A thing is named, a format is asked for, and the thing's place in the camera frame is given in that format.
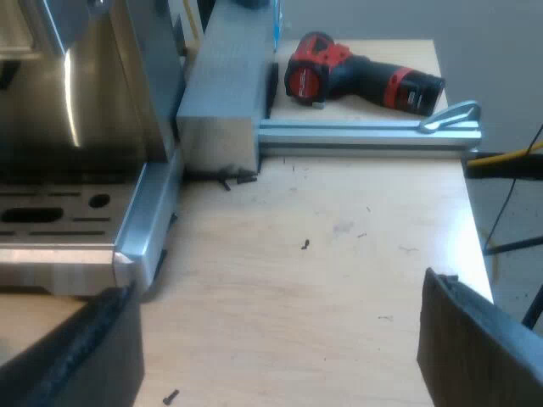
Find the metal bracket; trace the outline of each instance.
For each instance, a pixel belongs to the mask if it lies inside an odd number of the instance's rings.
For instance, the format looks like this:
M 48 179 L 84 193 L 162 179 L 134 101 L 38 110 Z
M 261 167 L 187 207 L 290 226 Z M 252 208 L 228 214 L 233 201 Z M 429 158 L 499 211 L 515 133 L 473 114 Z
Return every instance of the metal bracket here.
M 477 102 L 468 100 L 450 106 L 437 114 L 421 121 L 418 130 L 422 133 L 432 134 L 437 130 L 454 125 L 463 121 L 479 121 L 481 118 L 481 107 Z

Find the black screw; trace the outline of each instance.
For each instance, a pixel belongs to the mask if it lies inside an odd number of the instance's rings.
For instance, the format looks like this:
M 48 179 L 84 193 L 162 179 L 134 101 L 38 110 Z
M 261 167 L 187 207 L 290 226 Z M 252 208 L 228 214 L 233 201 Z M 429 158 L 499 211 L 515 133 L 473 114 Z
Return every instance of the black screw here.
M 177 397 L 178 394 L 179 394 L 179 390 L 175 389 L 172 394 L 170 394 L 168 397 L 162 400 L 162 403 L 166 405 L 170 405 L 173 399 Z

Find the black plastic part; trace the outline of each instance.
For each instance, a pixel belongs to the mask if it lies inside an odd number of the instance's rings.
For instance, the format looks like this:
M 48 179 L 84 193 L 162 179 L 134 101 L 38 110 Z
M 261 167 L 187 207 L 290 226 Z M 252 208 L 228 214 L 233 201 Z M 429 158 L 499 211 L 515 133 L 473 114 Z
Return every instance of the black plastic part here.
M 109 288 L 0 367 L 1 405 L 129 407 L 142 379 L 134 286 Z
M 541 313 L 543 312 L 543 286 L 540 291 L 535 295 L 534 301 L 529 306 L 526 315 L 523 318 L 523 325 L 528 329 L 534 329 L 537 320 L 539 320 Z
M 542 349 L 456 278 L 426 271 L 417 361 L 436 407 L 541 406 Z

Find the round hole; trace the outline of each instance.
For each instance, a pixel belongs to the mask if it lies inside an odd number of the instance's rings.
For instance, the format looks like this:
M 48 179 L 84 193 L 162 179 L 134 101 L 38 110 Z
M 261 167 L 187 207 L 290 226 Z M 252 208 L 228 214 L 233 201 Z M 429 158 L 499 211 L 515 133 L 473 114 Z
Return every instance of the round hole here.
M 98 195 L 94 195 L 91 199 L 89 199 L 88 206 L 95 209 L 103 208 L 109 204 L 110 200 L 111 197 L 107 193 L 99 193 Z

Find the yellow cable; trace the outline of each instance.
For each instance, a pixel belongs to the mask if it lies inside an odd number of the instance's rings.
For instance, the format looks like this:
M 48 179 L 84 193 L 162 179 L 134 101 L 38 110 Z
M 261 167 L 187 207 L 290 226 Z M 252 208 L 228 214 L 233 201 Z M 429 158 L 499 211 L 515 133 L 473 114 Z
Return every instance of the yellow cable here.
M 497 163 L 503 163 L 504 161 L 510 161 L 512 159 L 520 159 L 521 157 L 528 155 L 529 152 L 533 153 L 535 150 L 539 150 L 541 148 L 543 148 L 543 142 L 537 142 L 529 151 L 527 148 L 523 148 L 522 150 L 495 155 L 493 157 L 486 157 L 484 159 L 470 159 L 467 162 L 467 166 L 479 167 L 480 165 L 497 164 Z
M 185 12 L 187 13 L 188 23 L 190 24 L 190 29 L 193 32 L 193 37 L 196 42 L 199 41 L 198 28 L 196 28 L 196 22 L 194 21 L 193 11 L 190 8 L 188 0 L 183 0 L 183 5 L 185 6 Z

